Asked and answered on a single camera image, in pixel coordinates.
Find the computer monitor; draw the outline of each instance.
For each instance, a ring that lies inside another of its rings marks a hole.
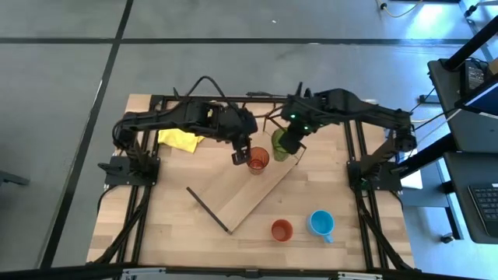
[[[455,107],[498,119],[498,74],[457,101]]]

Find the chair wheel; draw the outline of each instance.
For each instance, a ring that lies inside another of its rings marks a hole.
[[[468,8],[468,10],[465,12],[464,16],[469,17],[475,10],[477,9],[476,6],[472,5]]]
[[[441,240],[442,243],[445,243],[445,244],[450,243],[451,241],[454,240],[453,233],[448,233],[448,234],[443,235],[440,238],[440,240]]]

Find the keyboard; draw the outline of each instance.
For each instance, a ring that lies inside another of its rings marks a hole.
[[[498,184],[474,184],[468,190],[486,232],[498,237]]]

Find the green cup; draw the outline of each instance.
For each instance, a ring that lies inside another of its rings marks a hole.
[[[278,128],[272,134],[273,159],[278,162],[286,160],[290,155],[279,143],[280,138],[286,131],[285,128]]]

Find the cup handle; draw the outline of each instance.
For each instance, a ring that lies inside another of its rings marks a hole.
[[[334,243],[334,239],[331,235],[324,236],[324,239],[326,243]]]

